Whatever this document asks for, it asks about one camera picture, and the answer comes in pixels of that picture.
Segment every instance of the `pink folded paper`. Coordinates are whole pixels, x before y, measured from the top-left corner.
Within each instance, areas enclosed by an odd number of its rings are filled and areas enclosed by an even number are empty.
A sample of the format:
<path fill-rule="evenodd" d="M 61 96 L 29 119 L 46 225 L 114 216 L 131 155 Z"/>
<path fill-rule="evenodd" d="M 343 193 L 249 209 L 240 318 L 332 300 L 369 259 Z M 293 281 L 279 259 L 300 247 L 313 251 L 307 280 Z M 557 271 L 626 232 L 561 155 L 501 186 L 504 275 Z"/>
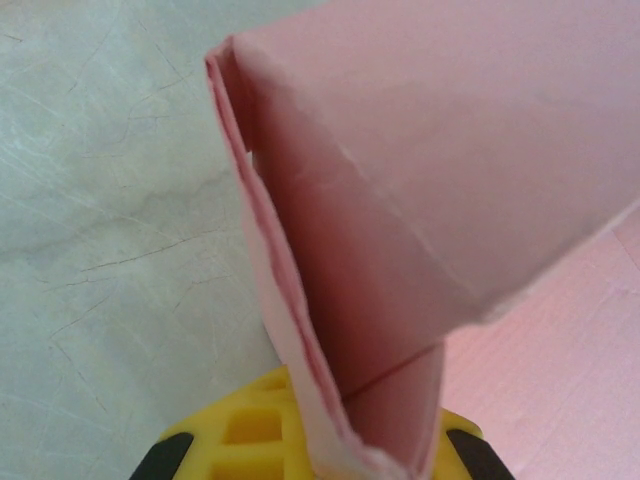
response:
<path fill-rule="evenodd" d="M 429 478 L 446 334 L 638 204 L 639 25 L 634 0 L 343 0 L 207 56 L 322 478 Z"/>

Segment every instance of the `concrete floor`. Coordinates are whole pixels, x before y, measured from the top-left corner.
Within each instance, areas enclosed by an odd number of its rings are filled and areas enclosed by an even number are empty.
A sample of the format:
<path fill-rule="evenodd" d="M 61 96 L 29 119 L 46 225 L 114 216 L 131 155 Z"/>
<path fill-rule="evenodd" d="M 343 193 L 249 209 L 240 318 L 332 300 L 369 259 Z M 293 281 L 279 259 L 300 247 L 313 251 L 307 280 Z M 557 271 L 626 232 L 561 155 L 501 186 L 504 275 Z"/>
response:
<path fill-rule="evenodd" d="M 0 479 L 128 478 L 276 364 L 202 58 L 311 3 L 0 0 Z"/>

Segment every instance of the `black rubber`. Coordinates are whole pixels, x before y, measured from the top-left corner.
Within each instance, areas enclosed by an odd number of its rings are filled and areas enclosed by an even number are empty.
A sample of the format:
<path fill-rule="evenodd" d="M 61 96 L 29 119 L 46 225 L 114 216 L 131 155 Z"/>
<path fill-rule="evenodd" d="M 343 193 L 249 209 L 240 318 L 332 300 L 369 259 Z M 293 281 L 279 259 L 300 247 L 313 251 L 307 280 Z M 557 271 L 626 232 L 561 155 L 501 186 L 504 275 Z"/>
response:
<path fill-rule="evenodd" d="M 463 430 L 448 430 L 447 436 L 473 480 L 515 480 L 491 445 Z"/>
<path fill-rule="evenodd" d="M 192 442 L 193 435 L 183 432 L 156 443 L 129 480 L 172 480 Z"/>

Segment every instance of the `gray surface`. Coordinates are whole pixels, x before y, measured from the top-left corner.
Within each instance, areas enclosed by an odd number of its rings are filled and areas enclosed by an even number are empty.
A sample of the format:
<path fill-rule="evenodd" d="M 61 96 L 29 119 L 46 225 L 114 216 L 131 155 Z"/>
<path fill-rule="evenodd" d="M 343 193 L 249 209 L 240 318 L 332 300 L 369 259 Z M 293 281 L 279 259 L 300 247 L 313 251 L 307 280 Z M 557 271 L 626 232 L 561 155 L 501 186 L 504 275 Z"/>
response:
<path fill-rule="evenodd" d="M 276 364 L 202 57 L 310 3 L 0 0 L 0 479 L 127 478 Z"/>

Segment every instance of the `yellow object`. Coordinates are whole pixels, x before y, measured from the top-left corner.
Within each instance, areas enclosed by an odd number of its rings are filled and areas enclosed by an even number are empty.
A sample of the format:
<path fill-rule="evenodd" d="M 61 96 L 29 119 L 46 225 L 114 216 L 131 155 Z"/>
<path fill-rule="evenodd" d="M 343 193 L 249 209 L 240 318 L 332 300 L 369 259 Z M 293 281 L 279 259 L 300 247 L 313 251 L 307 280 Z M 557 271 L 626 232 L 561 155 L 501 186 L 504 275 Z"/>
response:
<path fill-rule="evenodd" d="M 451 430 L 462 430 L 474 437 L 482 438 L 482 431 L 475 423 L 443 408 L 440 419 L 440 439 L 438 441 L 438 450 L 436 451 L 432 480 L 472 480 L 467 467 L 465 467 L 447 434 Z"/>
<path fill-rule="evenodd" d="M 174 480 L 313 480 L 286 367 L 167 430 L 193 435 Z"/>

